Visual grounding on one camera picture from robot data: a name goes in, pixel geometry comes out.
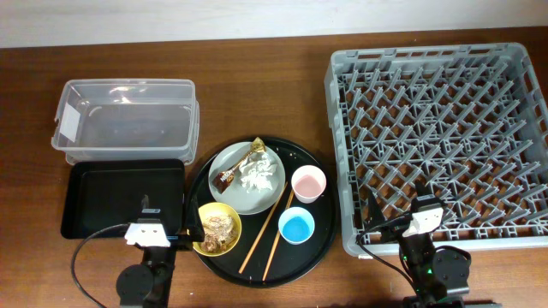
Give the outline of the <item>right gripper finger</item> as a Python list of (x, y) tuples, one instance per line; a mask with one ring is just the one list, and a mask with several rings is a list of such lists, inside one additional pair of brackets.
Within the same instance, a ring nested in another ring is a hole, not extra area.
[(383, 211), (379, 206), (374, 193), (368, 191), (367, 199), (367, 232), (380, 232), (383, 233), (386, 229), (386, 218)]
[(426, 187), (421, 181), (414, 183), (417, 197), (414, 198), (415, 205), (445, 205), (445, 202), (437, 197), (428, 187)]

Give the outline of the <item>blue plastic cup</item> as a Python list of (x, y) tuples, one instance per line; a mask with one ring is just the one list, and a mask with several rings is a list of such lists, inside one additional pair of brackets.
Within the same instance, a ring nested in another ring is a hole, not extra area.
[(278, 230), (291, 245), (300, 245), (308, 241), (314, 229), (315, 221), (312, 214), (302, 207), (291, 207), (278, 219)]

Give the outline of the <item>brown gold snack wrapper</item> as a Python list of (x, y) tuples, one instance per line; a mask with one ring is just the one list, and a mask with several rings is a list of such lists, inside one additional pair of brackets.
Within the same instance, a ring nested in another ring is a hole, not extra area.
[(264, 141), (257, 137), (251, 144), (249, 150), (229, 169), (219, 172), (213, 179), (212, 184), (219, 193), (224, 191), (232, 184), (235, 178), (235, 172), (246, 162), (253, 154), (266, 152)]

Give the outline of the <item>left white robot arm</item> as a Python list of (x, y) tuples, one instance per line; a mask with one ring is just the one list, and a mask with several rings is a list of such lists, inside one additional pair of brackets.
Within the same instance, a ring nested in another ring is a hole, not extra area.
[(176, 254), (190, 252), (193, 243), (205, 238), (198, 203), (187, 201), (176, 218), (181, 234), (169, 235), (160, 209), (150, 209), (149, 198), (141, 200), (140, 217), (128, 225), (124, 239), (143, 251), (139, 264), (127, 267), (116, 280), (121, 307), (166, 307), (175, 271)]

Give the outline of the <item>pink plastic cup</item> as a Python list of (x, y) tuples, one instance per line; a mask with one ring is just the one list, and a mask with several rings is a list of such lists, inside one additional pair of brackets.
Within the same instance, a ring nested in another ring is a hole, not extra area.
[(314, 202), (325, 190), (327, 180), (319, 167), (304, 165), (299, 167), (291, 177), (291, 186), (295, 196), (304, 204)]

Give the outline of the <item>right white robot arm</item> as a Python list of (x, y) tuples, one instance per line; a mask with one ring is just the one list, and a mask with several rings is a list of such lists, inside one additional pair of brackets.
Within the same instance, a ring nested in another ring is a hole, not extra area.
[(446, 203), (421, 182), (414, 183), (417, 196), (410, 209), (391, 219), (384, 217), (376, 198), (369, 193), (365, 230), (356, 238), (364, 252), (393, 268), (361, 244), (364, 235), (379, 232), (381, 241), (396, 242), (401, 274), (414, 290), (404, 298), (404, 307), (463, 307), (462, 296), (469, 293), (468, 277), (472, 257), (454, 246), (435, 246), (432, 233), (442, 225)]

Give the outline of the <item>wooden chopstick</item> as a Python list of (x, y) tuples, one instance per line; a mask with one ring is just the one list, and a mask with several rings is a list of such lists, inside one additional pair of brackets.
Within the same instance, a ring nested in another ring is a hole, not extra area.
[[(287, 203), (286, 203), (285, 208), (284, 208), (284, 211), (286, 211), (291, 206), (294, 196), (295, 196), (295, 193), (294, 193), (293, 189), (291, 189), (290, 195), (288, 197)], [(275, 239), (273, 240), (273, 243), (272, 243), (272, 246), (271, 246), (271, 251), (270, 251), (269, 257), (268, 257), (267, 262), (266, 262), (265, 270), (264, 270), (264, 273), (263, 273), (263, 276), (262, 276), (262, 281), (265, 281), (266, 278), (267, 278), (268, 272), (269, 272), (270, 267), (271, 267), (272, 259), (275, 255), (275, 252), (276, 252), (277, 245), (278, 245), (278, 242), (280, 240), (280, 237), (281, 237), (281, 231), (279, 230), (279, 227), (278, 227), (277, 234), (275, 236)]]
[(276, 211), (277, 206), (279, 205), (279, 203), (280, 203), (280, 201), (281, 201), (281, 199), (282, 199), (282, 196), (283, 196), (283, 194), (284, 194), (284, 192), (285, 192), (287, 186), (288, 186), (288, 182), (286, 181), (285, 184), (283, 185), (282, 193), (281, 193), (280, 196), (278, 197), (276, 203), (271, 207), (268, 216), (266, 217), (266, 219), (265, 219), (265, 221), (264, 221), (264, 223), (263, 223), (263, 225), (262, 225), (260, 231), (258, 232), (258, 234), (257, 234), (257, 236), (256, 236), (256, 238), (255, 238), (255, 240), (254, 240), (254, 242), (253, 242), (253, 244), (252, 244), (252, 246), (250, 247), (249, 251), (247, 252), (246, 257), (244, 258), (244, 260), (243, 260), (243, 262), (242, 262), (242, 264), (241, 264), (241, 267), (240, 267), (239, 270), (238, 270), (238, 273), (239, 273), (239, 274), (242, 274), (243, 271), (244, 271), (244, 269), (247, 267), (247, 264), (248, 264), (249, 260), (251, 259), (251, 257), (252, 257), (252, 255), (253, 255), (253, 253), (254, 253), (254, 251), (255, 251), (255, 249), (256, 249), (258, 243), (260, 242), (260, 240), (261, 240), (261, 238), (262, 238), (262, 236), (263, 236), (263, 234), (264, 234), (264, 232), (265, 232), (265, 230), (266, 230), (266, 228), (267, 228), (267, 226), (268, 226), (268, 224), (269, 224), (269, 222), (270, 222), (270, 220), (271, 220), (271, 218), (272, 218), (274, 212)]

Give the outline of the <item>food scraps and shells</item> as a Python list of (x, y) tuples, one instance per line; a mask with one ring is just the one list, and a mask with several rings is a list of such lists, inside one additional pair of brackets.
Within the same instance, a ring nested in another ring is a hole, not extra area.
[(205, 239), (200, 247), (204, 252), (224, 252), (238, 235), (238, 231), (235, 229), (235, 220), (229, 215), (208, 216), (202, 224)]

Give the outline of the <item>white tissue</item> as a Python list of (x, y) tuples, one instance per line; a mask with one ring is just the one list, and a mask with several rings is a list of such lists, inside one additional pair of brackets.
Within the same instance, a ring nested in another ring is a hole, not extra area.
[(272, 190), (270, 177), (276, 170), (277, 165), (266, 152), (254, 153), (239, 167), (241, 185), (248, 193)]

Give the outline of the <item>yellow bowl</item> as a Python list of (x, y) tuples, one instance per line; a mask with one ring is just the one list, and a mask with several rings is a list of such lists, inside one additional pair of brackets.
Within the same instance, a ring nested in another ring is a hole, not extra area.
[(201, 222), (203, 222), (208, 216), (218, 216), (218, 215), (229, 215), (235, 220), (235, 229), (238, 231), (238, 235), (236, 236), (235, 240), (228, 246), (227, 250), (220, 253), (208, 253), (204, 252), (200, 244), (203, 242), (193, 242), (193, 249), (200, 255), (205, 257), (219, 257), (226, 253), (228, 253), (230, 250), (232, 250), (236, 244), (238, 243), (240, 237), (241, 237), (241, 231), (242, 231), (242, 225), (241, 225), (241, 218), (237, 214), (237, 212), (230, 207), (227, 204), (218, 203), (218, 202), (212, 202), (208, 204), (203, 204), (199, 207), (199, 214)]

